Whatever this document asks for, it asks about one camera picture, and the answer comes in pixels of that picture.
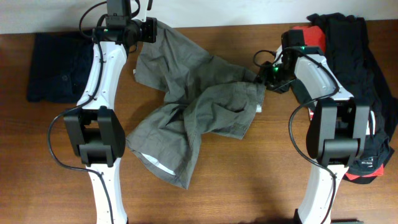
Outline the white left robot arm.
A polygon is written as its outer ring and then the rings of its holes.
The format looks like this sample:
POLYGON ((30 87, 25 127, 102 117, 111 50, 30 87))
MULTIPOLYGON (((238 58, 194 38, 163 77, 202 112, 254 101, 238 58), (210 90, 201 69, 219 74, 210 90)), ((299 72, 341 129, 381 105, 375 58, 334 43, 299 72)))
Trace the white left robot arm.
POLYGON ((133 19, 124 27, 95 28, 88 82, 77 106, 63 117, 73 152, 90 176, 97 223, 128 222, 119 175, 126 139, 114 104, 130 47, 138 42, 154 43, 156 37, 157 19, 153 17, 133 19))

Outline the grey cargo shorts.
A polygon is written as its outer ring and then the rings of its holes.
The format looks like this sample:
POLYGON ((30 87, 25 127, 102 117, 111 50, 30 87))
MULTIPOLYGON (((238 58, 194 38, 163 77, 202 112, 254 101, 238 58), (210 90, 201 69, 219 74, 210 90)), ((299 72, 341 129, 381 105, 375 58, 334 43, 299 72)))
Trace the grey cargo shorts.
POLYGON ((134 78, 165 96, 127 135, 126 145, 150 172, 183 189, 190 185, 202 135, 242 139, 266 90, 254 72, 210 54, 163 22, 156 41, 143 45, 134 78))

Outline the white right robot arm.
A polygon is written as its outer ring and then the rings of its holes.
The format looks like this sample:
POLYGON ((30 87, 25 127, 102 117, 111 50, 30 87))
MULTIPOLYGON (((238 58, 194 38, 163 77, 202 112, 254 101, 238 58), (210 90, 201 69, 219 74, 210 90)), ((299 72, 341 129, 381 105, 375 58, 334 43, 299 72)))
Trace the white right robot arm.
POLYGON ((281 46, 271 54, 274 61, 260 65, 257 79, 276 93, 284 93, 294 81, 300 81, 310 99, 298 109, 315 105, 306 135, 307 153, 297 151, 312 168, 293 222, 331 223, 339 184, 363 154, 374 118, 369 105, 354 98, 334 76, 321 48, 305 44, 302 30, 284 32, 281 46))

